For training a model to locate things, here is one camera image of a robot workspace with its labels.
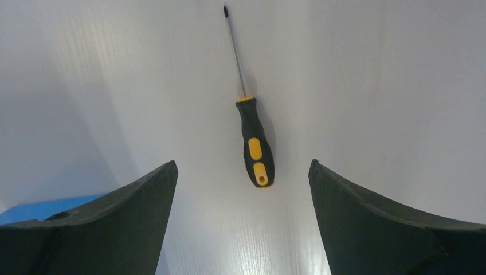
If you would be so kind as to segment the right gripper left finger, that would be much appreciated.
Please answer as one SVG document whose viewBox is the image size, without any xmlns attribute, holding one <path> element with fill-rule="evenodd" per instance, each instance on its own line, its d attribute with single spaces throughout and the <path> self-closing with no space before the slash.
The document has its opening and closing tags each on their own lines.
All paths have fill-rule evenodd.
<svg viewBox="0 0 486 275">
<path fill-rule="evenodd" d="M 174 161 L 46 220 L 1 226 L 2 274 L 155 274 L 178 179 Z"/>
</svg>

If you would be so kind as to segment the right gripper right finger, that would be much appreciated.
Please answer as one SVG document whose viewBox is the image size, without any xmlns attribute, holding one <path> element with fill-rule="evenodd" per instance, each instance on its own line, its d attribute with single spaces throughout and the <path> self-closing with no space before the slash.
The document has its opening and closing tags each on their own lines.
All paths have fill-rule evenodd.
<svg viewBox="0 0 486 275">
<path fill-rule="evenodd" d="M 318 160 L 308 179 L 332 274 L 485 273 L 485 225 L 406 206 Z"/>
</svg>

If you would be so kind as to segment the black yellow screwdriver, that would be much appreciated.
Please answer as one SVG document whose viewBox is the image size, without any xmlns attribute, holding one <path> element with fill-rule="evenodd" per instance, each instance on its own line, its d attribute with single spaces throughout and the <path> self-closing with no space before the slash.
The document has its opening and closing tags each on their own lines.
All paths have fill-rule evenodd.
<svg viewBox="0 0 486 275">
<path fill-rule="evenodd" d="M 228 27 L 230 43 L 242 91 L 242 97 L 235 105 L 241 118 L 241 132 L 244 142 L 243 156 L 249 179 L 256 188 L 268 188 L 275 181 L 275 163 L 270 144 L 257 111 L 257 99 L 247 95 L 233 33 L 231 17 L 227 5 L 223 5 L 224 17 Z"/>
</svg>

